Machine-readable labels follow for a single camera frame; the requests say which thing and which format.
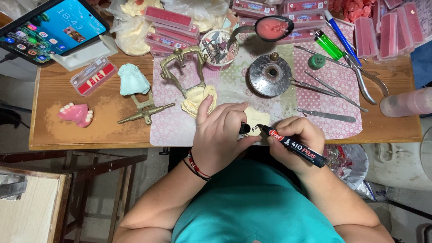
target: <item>denture on table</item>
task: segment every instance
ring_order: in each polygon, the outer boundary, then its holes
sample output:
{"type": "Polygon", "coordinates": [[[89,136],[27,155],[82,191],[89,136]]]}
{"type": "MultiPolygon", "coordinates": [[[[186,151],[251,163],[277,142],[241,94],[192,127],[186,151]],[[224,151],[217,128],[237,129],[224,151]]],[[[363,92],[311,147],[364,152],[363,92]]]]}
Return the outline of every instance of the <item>denture on table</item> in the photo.
{"type": "Polygon", "coordinates": [[[60,109],[57,117],[76,122],[77,126],[85,128],[93,120],[93,111],[89,111],[87,104],[74,105],[73,103],[69,103],[69,105],[65,105],[60,109]]]}

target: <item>phone clock display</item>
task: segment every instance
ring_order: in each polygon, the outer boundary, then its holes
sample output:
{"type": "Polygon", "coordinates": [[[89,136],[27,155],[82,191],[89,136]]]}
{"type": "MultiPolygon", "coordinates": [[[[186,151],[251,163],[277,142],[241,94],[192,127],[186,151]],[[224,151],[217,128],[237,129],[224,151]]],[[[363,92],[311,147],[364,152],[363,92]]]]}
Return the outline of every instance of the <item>phone clock display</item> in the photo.
{"type": "MultiPolygon", "coordinates": [[[[71,17],[70,14],[66,13],[63,9],[57,11],[57,13],[60,14],[64,19],[69,19],[71,17]]],[[[83,27],[82,25],[77,25],[78,21],[71,20],[70,23],[76,29],[81,29],[83,27]]]]}

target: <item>wax melting spoon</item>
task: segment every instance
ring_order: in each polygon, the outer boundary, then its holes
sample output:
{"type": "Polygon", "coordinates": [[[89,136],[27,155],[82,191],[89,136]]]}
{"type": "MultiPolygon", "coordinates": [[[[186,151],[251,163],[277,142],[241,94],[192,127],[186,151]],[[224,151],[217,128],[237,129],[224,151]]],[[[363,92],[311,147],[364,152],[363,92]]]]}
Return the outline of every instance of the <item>wax melting spoon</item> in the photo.
{"type": "Polygon", "coordinates": [[[241,32],[254,31],[265,42],[276,42],[287,37],[294,29],[294,22],[283,16],[265,16],[255,22],[253,26],[241,26],[236,28],[228,42],[226,48],[232,44],[234,37],[241,32]]]}

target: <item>green lighter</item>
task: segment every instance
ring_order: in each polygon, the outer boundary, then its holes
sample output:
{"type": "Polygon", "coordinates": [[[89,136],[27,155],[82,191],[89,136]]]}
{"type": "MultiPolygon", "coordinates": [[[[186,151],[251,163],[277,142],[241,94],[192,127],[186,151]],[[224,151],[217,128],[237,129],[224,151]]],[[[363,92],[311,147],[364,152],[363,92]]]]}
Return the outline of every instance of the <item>green lighter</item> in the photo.
{"type": "Polygon", "coordinates": [[[320,45],[334,60],[339,60],[342,58],[345,53],[343,53],[333,41],[328,38],[327,35],[322,32],[320,29],[314,30],[315,33],[315,41],[320,45]]]}

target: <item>plastic bottle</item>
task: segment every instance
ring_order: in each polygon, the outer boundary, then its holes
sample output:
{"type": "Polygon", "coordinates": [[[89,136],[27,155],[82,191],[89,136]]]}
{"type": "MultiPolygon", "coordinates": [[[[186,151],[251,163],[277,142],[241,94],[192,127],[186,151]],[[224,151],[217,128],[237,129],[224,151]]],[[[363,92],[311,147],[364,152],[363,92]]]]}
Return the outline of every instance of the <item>plastic bottle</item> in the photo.
{"type": "Polygon", "coordinates": [[[387,117],[432,113],[432,87],[385,97],[379,107],[387,117]]]}

